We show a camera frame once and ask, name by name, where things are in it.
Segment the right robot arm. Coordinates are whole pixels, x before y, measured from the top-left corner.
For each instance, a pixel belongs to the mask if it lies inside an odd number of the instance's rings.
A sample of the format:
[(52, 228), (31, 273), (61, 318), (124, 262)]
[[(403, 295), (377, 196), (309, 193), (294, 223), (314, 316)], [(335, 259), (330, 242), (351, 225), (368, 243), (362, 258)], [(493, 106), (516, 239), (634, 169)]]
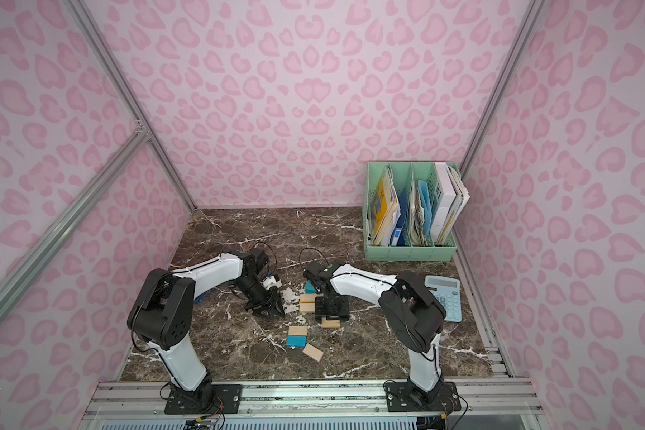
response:
[(383, 275), (348, 263), (313, 262), (303, 275), (315, 289), (319, 322), (349, 320), (352, 297), (379, 306), (391, 331), (409, 350), (410, 383), (423, 394), (436, 390), (442, 380), (438, 344), (447, 312), (417, 274)]

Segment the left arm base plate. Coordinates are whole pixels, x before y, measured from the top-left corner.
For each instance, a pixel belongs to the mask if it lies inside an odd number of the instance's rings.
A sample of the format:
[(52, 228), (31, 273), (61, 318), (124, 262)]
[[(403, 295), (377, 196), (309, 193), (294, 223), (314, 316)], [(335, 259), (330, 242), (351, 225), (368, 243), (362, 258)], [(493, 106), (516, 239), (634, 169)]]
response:
[(241, 384), (205, 383), (189, 392), (173, 383), (166, 399), (166, 415), (237, 414), (242, 398)]

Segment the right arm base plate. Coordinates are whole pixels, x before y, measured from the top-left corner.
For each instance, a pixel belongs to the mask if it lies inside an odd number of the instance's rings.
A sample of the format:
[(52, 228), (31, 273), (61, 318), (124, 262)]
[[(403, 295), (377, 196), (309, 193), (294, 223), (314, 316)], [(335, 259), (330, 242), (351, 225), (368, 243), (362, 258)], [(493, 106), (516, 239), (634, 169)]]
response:
[(383, 390), (390, 412), (442, 412), (447, 415), (462, 411), (462, 403), (453, 382), (438, 382), (430, 392), (423, 392), (411, 382), (388, 380)]

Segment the wooden block top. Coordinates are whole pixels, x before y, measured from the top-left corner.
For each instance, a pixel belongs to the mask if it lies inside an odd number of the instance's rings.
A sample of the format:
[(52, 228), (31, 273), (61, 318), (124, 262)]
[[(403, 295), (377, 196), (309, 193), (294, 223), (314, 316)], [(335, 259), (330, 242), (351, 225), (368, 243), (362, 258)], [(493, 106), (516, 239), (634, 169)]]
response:
[(313, 303), (317, 298), (316, 294), (302, 294), (299, 296), (299, 301), (301, 303)]

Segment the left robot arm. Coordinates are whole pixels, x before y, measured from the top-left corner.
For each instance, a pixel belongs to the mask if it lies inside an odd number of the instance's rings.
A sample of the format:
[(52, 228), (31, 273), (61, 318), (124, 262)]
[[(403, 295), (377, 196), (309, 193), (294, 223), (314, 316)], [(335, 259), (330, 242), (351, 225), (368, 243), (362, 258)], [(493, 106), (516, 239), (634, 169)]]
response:
[(132, 335), (159, 355), (171, 383), (184, 392), (194, 394), (210, 382), (189, 332), (195, 300), (222, 284), (236, 288), (247, 300), (245, 309), (256, 316), (285, 315), (281, 278), (270, 268), (265, 251), (255, 248), (180, 270), (152, 270), (127, 318)]

